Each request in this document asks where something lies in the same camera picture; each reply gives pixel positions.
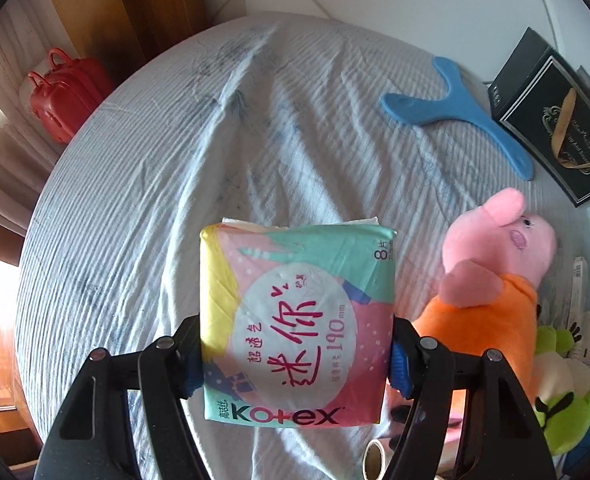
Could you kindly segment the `orange dress pig plush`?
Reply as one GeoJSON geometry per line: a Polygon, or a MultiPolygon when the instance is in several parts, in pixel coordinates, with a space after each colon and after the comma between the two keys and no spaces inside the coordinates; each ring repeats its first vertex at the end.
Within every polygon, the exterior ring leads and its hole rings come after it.
{"type": "Polygon", "coordinates": [[[413,322],[450,351],[508,359],[529,401],[537,338],[538,288],[556,253],[555,231],[527,214],[525,197],[504,188],[464,212],[441,246],[444,276],[437,295],[413,322]]]}

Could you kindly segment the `colourful Kotex pad pack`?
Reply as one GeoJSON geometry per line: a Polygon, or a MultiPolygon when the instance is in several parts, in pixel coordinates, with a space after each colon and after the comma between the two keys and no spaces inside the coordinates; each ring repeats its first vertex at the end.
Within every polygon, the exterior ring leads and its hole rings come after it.
{"type": "Polygon", "coordinates": [[[378,422],[394,321],[395,237],[374,219],[204,228],[205,417],[271,428],[378,422]]]}

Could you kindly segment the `green bird plush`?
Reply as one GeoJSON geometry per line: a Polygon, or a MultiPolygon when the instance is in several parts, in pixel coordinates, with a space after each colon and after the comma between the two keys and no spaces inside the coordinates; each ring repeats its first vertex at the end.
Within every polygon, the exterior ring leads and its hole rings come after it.
{"type": "Polygon", "coordinates": [[[575,325],[537,329],[529,396],[552,456],[573,450],[590,428],[590,367],[568,356],[580,339],[575,325]]]}

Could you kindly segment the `small white red box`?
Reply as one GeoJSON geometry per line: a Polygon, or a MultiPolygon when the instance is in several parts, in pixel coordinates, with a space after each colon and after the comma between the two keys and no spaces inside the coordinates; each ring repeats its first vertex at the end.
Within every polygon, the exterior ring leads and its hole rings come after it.
{"type": "Polygon", "coordinates": [[[581,326],[586,310],[588,292],[588,263],[583,257],[576,257],[572,266],[572,294],[569,301],[567,327],[572,330],[581,326]]]}

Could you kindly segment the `blue plastic boomerang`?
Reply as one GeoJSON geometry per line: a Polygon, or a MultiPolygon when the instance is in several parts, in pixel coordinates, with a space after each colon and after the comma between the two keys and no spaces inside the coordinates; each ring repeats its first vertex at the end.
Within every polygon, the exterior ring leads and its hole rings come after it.
{"type": "Polygon", "coordinates": [[[534,177],[534,164],[528,152],[481,108],[468,92],[458,64],[435,56],[432,64],[447,86],[446,96],[440,100],[425,100],[399,93],[385,93],[381,104],[385,112],[407,126],[425,126],[443,120],[467,122],[480,130],[499,148],[515,173],[523,180],[534,177]]]}

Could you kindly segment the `black gift box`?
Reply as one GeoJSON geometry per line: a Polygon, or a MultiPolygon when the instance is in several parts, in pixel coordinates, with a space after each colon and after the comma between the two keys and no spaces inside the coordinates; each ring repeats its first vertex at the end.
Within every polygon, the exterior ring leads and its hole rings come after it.
{"type": "Polygon", "coordinates": [[[522,143],[576,206],[590,200],[590,90],[534,29],[490,84],[491,116],[522,143]]]}

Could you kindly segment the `red plastic case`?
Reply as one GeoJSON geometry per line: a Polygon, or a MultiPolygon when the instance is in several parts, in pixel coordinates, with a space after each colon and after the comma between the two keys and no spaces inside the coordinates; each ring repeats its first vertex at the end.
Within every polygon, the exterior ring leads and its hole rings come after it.
{"type": "Polygon", "coordinates": [[[115,84],[95,58],[71,58],[62,49],[52,48],[48,63],[47,73],[32,70],[27,74],[33,84],[28,102],[51,138],[68,144],[115,84]]]}

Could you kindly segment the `striped white table cloth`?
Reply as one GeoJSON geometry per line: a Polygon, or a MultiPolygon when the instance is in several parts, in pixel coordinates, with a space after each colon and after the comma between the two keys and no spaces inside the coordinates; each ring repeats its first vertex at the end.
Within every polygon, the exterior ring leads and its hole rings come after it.
{"type": "Polygon", "coordinates": [[[587,260],[590,202],[543,168],[519,179],[465,122],[399,124],[385,93],[438,100],[432,53],[356,26],[266,13],[208,29],[119,86],[61,155],[26,235],[18,371],[46,436],[89,353],[146,348],[199,309],[199,233],[225,218],[393,228],[396,301],[435,294],[449,224],[502,188],[554,226],[542,318],[563,322],[572,264],[587,260]]]}

